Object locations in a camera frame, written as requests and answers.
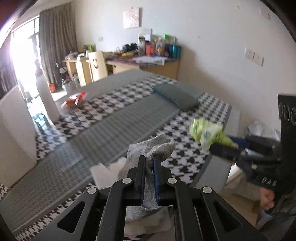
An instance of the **teal container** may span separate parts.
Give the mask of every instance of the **teal container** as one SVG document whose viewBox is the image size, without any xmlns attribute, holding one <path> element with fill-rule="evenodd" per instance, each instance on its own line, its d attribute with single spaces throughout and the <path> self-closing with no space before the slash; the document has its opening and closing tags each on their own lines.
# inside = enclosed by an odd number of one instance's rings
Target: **teal container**
<svg viewBox="0 0 296 241">
<path fill-rule="evenodd" d="M 177 59 L 180 58 L 180 56 L 181 56 L 181 49 L 182 49 L 182 47 L 179 46 L 179 45 L 172 45 L 172 55 L 173 55 L 173 58 L 177 58 Z"/>
</svg>

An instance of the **wooden desk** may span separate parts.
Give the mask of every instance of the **wooden desk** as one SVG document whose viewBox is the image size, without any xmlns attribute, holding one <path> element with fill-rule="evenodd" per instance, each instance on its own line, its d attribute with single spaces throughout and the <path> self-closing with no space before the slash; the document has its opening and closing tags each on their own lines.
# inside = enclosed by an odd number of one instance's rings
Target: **wooden desk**
<svg viewBox="0 0 296 241">
<path fill-rule="evenodd" d="M 69 76 L 72 78 L 74 74 L 78 74 L 79 82 L 81 86 L 85 86 L 92 83 L 92 77 L 89 70 L 89 64 L 87 58 L 77 58 L 75 60 L 64 60 L 66 63 Z"/>
<path fill-rule="evenodd" d="M 132 59 L 136 56 L 122 57 L 108 55 L 105 57 L 106 63 L 113 66 L 113 74 L 118 74 L 130 69 L 141 69 L 154 74 L 160 74 L 165 77 L 176 80 L 178 77 L 179 59 L 169 59 L 165 65 L 136 63 Z"/>
</svg>

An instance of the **striped gray mat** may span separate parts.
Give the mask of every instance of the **striped gray mat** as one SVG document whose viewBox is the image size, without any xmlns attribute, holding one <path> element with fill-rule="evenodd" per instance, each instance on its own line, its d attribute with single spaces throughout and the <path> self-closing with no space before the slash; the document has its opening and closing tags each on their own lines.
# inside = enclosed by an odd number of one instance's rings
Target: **striped gray mat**
<svg viewBox="0 0 296 241">
<path fill-rule="evenodd" d="M 91 179 L 89 168 L 123 156 L 179 112 L 158 94 L 145 97 L 91 126 L 30 171 L 0 202 L 12 232 L 30 225 Z"/>
</svg>

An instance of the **silver screw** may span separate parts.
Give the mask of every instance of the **silver screw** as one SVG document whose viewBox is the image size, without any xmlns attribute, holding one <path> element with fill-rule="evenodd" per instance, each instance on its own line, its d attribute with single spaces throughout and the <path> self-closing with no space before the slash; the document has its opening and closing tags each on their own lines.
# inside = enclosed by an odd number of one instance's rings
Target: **silver screw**
<svg viewBox="0 0 296 241">
<path fill-rule="evenodd" d="M 212 189 L 211 189 L 210 187 L 204 187 L 204 188 L 202 189 L 202 191 L 203 191 L 204 193 L 211 193 L 211 192 L 212 192 Z"/>
<path fill-rule="evenodd" d="M 124 179 L 122 180 L 122 182 L 123 182 L 124 184 L 129 184 L 129 183 L 131 183 L 131 179 L 130 179 L 129 177 L 126 177 L 126 178 L 124 178 Z"/>
<path fill-rule="evenodd" d="M 258 166 L 257 166 L 256 164 L 253 164 L 253 165 L 251 166 L 251 169 L 252 169 L 252 170 L 256 170 L 257 167 L 258 167 Z"/>
<path fill-rule="evenodd" d="M 94 194 L 94 193 L 96 193 L 96 188 L 91 187 L 91 188 L 87 189 L 87 192 L 88 192 L 89 194 Z"/>
<path fill-rule="evenodd" d="M 177 179 L 175 179 L 173 177 L 168 179 L 168 183 L 170 183 L 170 184 L 175 184 L 176 182 L 177 182 Z"/>
</svg>

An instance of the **gray curtain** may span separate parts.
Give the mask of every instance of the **gray curtain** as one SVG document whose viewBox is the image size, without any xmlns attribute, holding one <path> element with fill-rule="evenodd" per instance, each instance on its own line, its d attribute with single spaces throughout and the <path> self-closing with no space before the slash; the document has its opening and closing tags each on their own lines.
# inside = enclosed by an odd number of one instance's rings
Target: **gray curtain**
<svg viewBox="0 0 296 241">
<path fill-rule="evenodd" d="M 74 13 L 71 3 L 63 4 L 40 13 L 39 47 L 41 64 L 47 81 L 61 87 L 59 70 L 70 51 L 77 51 Z"/>
<path fill-rule="evenodd" d="M 17 85 L 10 53 L 10 34 L 0 48 L 0 99 Z"/>
</svg>

